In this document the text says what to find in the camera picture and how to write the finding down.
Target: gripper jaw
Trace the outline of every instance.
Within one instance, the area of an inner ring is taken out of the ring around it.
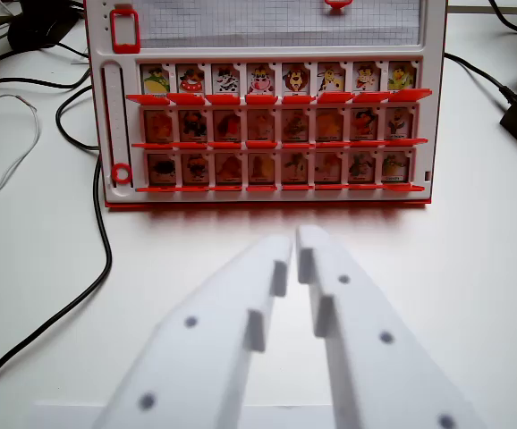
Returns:
[[[485,427],[338,242],[317,226],[300,227],[296,241],[314,333],[326,342],[337,429]]]
[[[159,324],[94,428],[236,428],[291,251],[267,237],[209,278]]]

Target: guess who game board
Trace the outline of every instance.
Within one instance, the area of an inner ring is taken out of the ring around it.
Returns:
[[[431,199],[444,0],[88,0],[109,206]]]

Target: white desk surface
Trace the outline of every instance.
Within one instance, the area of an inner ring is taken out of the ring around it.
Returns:
[[[64,42],[83,48],[82,26]],[[447,50],[517,90],[517,35],[494,16],[450,16]],[[85,66],[72,58],[59,48],[19,55],[0,63],[0,76],[76,81]],[[105,402],[171,308],[253,240],[302,223],[341,238],[487,428],[517,428],[517,142],[498,123],[505,101],[474,79],[446,62],[429,206],[104,210],[111,275],[0,373],[0,428],[22,428],[35,400]],[[0,193],[0,357],[88,287],[105,261],[91,201],[95,157],[54,123],[68,94],[0,85],[11,91],[38,108],[43,132]],[[96,141],[88,96],[64,124]],[[31,139],[28,109],[0,101],[0,172]],[[330,402],[324,345],[294,275],[275,304],[267,354],[253,359],[246,402]]]

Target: white cable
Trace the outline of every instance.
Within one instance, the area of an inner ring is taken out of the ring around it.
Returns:
[[[2,5],[2,7],[3,7],[4,9],[6,9],[6,11],[8,12],[8,14],[9,14],[10,16],[14,16],[13,12],[12,12],[10,9],[8,9],[8,6],[7,6],[7,5],[5,5],[5,4],[4,4],[4,2],[3,2],[2,0],[0,0],[0,5]]]
[[[34,141],[32,141],[32,144],[26,150],[22,155],[20,155],[13,163],[10,164],[10,166],[4,171],[4,174],[2,175],[2,178],[0,179],[0,190],[6,185],[6,183],[10,180],[16,169],[18,168],[18,165],[24,160],[26,156],[31,152],[31,150],[36,146],[36,143],[38,143],[38,140],[40,138],[40,123],[38,120],[38,116],[36,115],[36,107],[31,105],[28,101],[26,101],[24,98],[20,96],[15,96],[14,94],[3,94],[0,96],[0,98],[3,97],[14,97],[18,98],[20,101],[22,101],[27,107],[30,108],[32,111],[32,114],[34,115],[34,124],[36,126],[36,133],[34,134]]]

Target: character card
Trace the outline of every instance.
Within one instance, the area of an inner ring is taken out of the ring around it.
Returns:
[[[205,72],[197,64],[178,64],[177,88],[179,92],[203,94],[205,92]]]
[[[376,159],[368,151],[348,155],[348,183],[374,183]]]
[[[175,186],[175,161],[168,154],[148,154],[149,186]]]
[[[382,164],[382,182],[396,183],[408,181],[410,158],[404,152],[385,152]]]
[[[213,64],[213,94],[233,94],[239,96],[239,71],[231,64]]]
[[[169,71],[161,64],[141,64],[140,74],[143,94],[164,95],[171,90]]]
[[[342,158],[336,152],[317,152],[314,167],[315,183],[340,183]]]
[[[208,161],[202,154],[181,155],[183,185],[208,185]]]
[[[275,117],[267,109],[248,110],[247,124],[249,140],[275,139]]]
[[[162,110],[146,110],[145,141],[147,143],[170,143],[173,141],[173,122]]]
[[[275,94],[275,72],[268,64],[249,64],[247,66],[247,94],[272,96]]]
[[[407,107],[390,107],[386,109],[385,139],[409,139],[413,115]]]
[[[373,61],[367,63],[354,63],[354,92],[379,91],[380,69]]]
[[[398,61],[389,64],[387,72],[388,90],[415,88],[416,69],[409,61]]]
[[[283,184],[308,183],[309,161],[304,152],[283,152],[281,163],[281,182]]]
[[[216,153],[215,172],[217,185],[242,184],[241,159],[234,153]]]
[[[316,111],[316,141],[342,140],[344,117],[338,109]]]
[[[249,154],[249,184],[275,183],[275,160],[269,153]]]
[[[215,141],[241,141],[241,118],[234,110],[215,110]]]
[[[307,96],[310,93],[310,70],[303,63],[283,64],[283,90],[285,96]]]
[[[284,109],[283,141],[309,141],[309,117],[301,109]]]
[[[344,91],[345,74],[346,70],[340,67],[340,63],[318,63],[318,93]]]
[[[350,140],[375,140],[377,135],[377,114],[372,107],[352,109]]]
[[[207,118],[199,110],[179,112],[181,141],[207,141]]]

